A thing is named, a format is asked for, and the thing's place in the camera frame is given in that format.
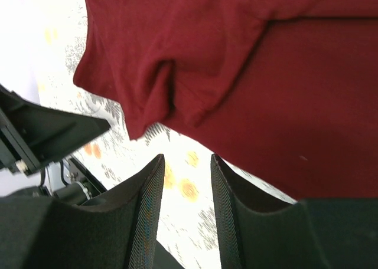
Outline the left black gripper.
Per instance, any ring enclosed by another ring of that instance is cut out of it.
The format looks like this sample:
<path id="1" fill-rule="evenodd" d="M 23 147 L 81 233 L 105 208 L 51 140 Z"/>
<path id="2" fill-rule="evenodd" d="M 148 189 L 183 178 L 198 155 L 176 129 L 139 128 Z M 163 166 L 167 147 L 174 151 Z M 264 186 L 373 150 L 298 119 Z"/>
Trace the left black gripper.
<path id="1" fill-rule="evenodd" d="M 1 87 L 1 169 L 40 184 L 11 196 L 60 199 L 84 204 L 105 187 L 71 154 L 110 129 L 105 119 L 43 107 Z"/>

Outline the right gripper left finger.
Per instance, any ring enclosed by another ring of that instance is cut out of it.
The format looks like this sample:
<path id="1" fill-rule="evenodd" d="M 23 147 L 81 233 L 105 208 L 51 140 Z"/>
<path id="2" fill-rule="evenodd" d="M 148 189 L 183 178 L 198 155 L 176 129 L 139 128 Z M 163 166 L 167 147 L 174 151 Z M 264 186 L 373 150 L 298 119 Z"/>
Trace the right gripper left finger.
<path id="1" fill-rule="evenodd" d="M 157 155 L 82 206 L 58 203 L 53 268 L 152 268 L 164 169 Z"/>

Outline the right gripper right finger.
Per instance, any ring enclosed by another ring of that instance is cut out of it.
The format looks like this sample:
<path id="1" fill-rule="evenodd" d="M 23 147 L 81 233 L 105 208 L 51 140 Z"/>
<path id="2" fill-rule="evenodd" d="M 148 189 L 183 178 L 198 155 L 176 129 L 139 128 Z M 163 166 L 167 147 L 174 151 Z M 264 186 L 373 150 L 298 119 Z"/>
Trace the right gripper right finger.
<path id="1" fill-rule="evenodd" d="M 291 205 L 210 163 L 222 268 L 330 268 L 305 207 Z"/>

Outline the dark red t-shirt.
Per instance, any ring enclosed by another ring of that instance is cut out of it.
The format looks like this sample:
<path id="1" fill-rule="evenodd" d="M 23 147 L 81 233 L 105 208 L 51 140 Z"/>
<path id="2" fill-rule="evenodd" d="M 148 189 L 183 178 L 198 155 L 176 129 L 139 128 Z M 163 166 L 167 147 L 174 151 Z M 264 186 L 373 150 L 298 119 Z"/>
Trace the dark red t-shirt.
<path id="1" fill-rule="evenodd" d="M 73 77 L 295 199 L 377 197 L 377 0 L 85 0 Z"/>

